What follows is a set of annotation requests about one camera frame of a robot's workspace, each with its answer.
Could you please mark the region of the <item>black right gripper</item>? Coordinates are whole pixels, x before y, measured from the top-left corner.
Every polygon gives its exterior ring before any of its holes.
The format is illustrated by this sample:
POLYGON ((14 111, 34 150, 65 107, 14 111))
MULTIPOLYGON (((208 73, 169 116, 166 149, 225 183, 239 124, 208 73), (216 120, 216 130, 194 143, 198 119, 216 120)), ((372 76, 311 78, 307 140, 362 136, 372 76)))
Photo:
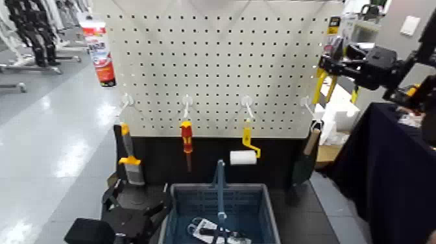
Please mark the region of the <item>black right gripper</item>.
POLYGON ((327 72, 329 75, 355 77, 357 70, 348 67, 339 61, 344 58, 349 60, 362 60, 365 63, 359 70, 360 75, 355 78, 357 86, 368 90, 377 90, 380 86, 387 88, 390 81, 392 70, 397 61, 396 51, 380 46, 374 46, 368 53, 355 43, 344 44, 341 40, 335 50, 335 59, 328 55, 320 57, 318 68, 327 72))

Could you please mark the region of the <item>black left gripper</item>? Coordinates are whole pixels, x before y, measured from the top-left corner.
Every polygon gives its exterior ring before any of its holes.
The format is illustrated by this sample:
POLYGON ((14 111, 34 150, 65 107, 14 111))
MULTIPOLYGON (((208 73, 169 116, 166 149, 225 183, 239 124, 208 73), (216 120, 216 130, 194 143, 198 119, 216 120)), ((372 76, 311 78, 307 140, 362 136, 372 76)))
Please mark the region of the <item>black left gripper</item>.
POLYGON ((173 208, 173 196, 169 183, 163 186, 148 186, 147 207, 144 210, 122 208, 117 197, 125 184, 117 179, 109 185, 102 197, 102 220, 108 223, 116 234, 124 234, 131 243, 149 243, 156 232, 155 223, 161 223, 173 208))

